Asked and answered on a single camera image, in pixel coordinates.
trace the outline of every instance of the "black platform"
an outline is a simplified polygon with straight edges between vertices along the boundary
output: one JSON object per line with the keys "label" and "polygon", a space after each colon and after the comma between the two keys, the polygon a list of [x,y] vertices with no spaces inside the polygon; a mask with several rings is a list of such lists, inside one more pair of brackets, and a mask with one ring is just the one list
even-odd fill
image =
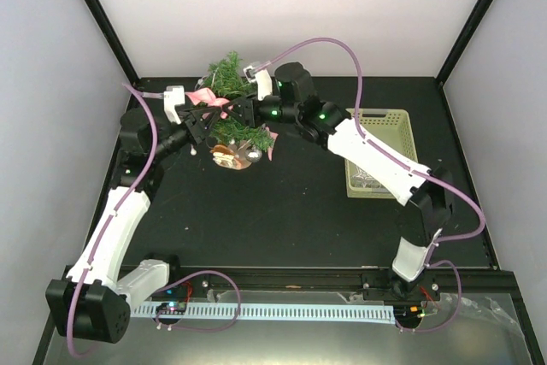
{"label": "black platform", "polygon": [[[356,79],[315,78],[324,100],[353,107]],[[193,90],[196,79],[142,79],[145,91],[167,85]],[[433,78],[366,78],[362,107],[405,109],[418,158],[432,168],[442,162],[457,187],[472,194],[453,133],[443,90]],[[152,102],[161,109],[159,102]],[[280,133],[273,161],[265,156],[243,171],[216,166],[202,144],[164,162],[160,191],[135,232],[124,264],[147,253],[176,253],[185,266],[362,267],[391,265],[401,236],[423,239],[418,221],[395,200],[347,198],[344,160],[303,141],[292,127]],[[444,234],[477,227],[463,202]],[[487,236],[442,244],[435,259],[460,267],[495,265]]]}

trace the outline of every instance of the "small pine tree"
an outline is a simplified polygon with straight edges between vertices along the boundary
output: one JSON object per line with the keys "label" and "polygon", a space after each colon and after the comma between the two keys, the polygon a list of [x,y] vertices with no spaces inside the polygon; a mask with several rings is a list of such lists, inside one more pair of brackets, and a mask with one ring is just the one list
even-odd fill
{"label": "small pine tree", "polygon": [[[209,75],[203,80],[201,87],[208,87],[217,97],[228,100],[254,93],[256,85],[241,77],[240,64],[238,53],[231,51],[224,59],[209,65]],[[274,145],[274,139],[264,128],[246,127],[231,117],[218,120],[211,130],[211,136],[223,145],[229,145],[232,140],[236,143],[250,141],[263,151]]]}

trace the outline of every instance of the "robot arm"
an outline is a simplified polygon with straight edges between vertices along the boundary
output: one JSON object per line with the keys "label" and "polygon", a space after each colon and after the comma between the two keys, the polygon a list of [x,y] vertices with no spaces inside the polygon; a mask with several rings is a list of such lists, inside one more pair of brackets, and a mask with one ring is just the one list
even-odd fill
{"label": "robot arm", "polygon": [[[161,183],[159,162],[185,144],[202,143],[222,112],[248,127],[258,127],[267,121],[294,124],[304,139],[348,159],[371,174],[401,205],[411,202],[418,206],[424,225],[428,227],[437,230],[451,216],[449,193],[431,187],[425,179],[401,168],[381,151],[412,170],[431,173],[429,168],[412,162],[364,129],[367,139],[363,140],[346,110],[317,97],[311,76],[300,63],[287,63],[276,70],[279,96],[272,95],[272,83],[266,70],[253,74],[250,67],[245,69],[245,74],[258,84],[257,96],[240,97],[223,107],[179,111],[178,107],[184,103],[184,96],[181,96],[184,89],[178,87],[164,93],[164,111],[171,125],[168,135],[162,136],[157,145],[155,163],[140,186],[114,212],[115,204],[143,169],[144,159],[150,152],[150,124],[143,111],[133,109],[122,116],[121,159],[98,224],[102,227],[107,219],[111,219],[110,225],[100,242],[97,242],[99,230],[95,230],[67,278],[52,280],[46,291],[51,314],[61,335],[66,335],[70,300],[85,269],[88,273],[75,313],[74,336],[111,343],[120,340],[125,333],[132,309],[168,282],[178,279],[175,270],[179,268],[179,262],[176,259],[146,259],[121,280],[118,280],[118,273],[133,233]],[[449,174],[433,175],[444,180],[450,178]],[[428,247],[418,247],[401,238],[393,272],[405,283],[416,280],[431,246],[432,243]],[[88,257],[95,247],[95,257],[90,266]]]}

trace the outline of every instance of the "light green basket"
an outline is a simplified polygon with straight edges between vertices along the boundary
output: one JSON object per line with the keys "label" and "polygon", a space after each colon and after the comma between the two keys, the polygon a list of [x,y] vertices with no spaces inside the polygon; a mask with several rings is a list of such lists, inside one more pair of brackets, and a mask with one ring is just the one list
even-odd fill
{"label": "light green basket", "polygon": [[[353,109],[347,109],[352,115]],[[410,160],[418,161],[409,113],[398,109],[360,109],[359,121],[369,132]],[[392,198],[385,187],[353,162],[345,161],[350,198]]]}

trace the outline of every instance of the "black base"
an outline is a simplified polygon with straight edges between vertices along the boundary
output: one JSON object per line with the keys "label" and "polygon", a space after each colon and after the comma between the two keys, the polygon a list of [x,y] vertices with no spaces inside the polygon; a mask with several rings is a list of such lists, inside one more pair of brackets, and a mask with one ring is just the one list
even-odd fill
{"label": "black base", "polygon": [[[121,268],[121,277],[129,274],[136,267],[123,266]],[[179,274],[186,276],[195,273],[200,268],[182,267]],[[417,302],[423,299],[423,296],[417,297],[416,294],[409,295],[409,300],[406,302],[397,301],[390,297],[390,293],[381,290],[382,283],[389,275],[387,269],[371,269],[371,268],[356,268],[356,269],[298,269],[298,268],[216,268],[222,273],[230,276],[242,290],[254,291],[287,291],[287,286],[291,286],[291,291],[336,291],[342,293],[361,292],[367,300],[386,301],[398,308],[416,305]],[[463,292],[467,294],[508,294],[515,306],[518,321],[521,324],[522,332],[526,340],[526,346],[530,352],[532,363],[545,364],[542,353],[539,349],[538,341],[534,335],[532,323],[526,306],[522,301],[522,295],[519,291],[519,286],[516,282],[513,273],[508,271],[500,271],[494,269],[465,269],[460,268],[460,277],[462,280]],[[202,297],[200,293],[206,292],[208,289],[214,291],[226,291],[230,289],[230,285],[223,279],[209,276],[207,278],[209,286],[207,290],[201,290],[201,281],[203,278],[196,277],[192,283],[194,285],[195,295]],[[427,270],[420,278],[420,285],[424,286],[434,299],[438,299],[438,294],[432,291],[431,284],[438,285],[438,292],[456,292],[456,279],[451,269],[435,268]],[[179,300],[183,300],[185,294],[179,295]],[[57,327],[61,335],[65,335],[66,330],[63,326]],[[44,358],[47,352],[47,347],[50,342],[51,334],[54,332],[54,321],[50,318],[45,326],[43,337],[38,346],[34,364],[44,363]]]}
{"label": "black base", "polygon": [[[45,292],[57,331],[67,335],[68,310],[76,284],[52,280]],[[74,317],[74,337],[116,343],[126,333],[130,308],[126,300],[100,282],[83,285]]]}

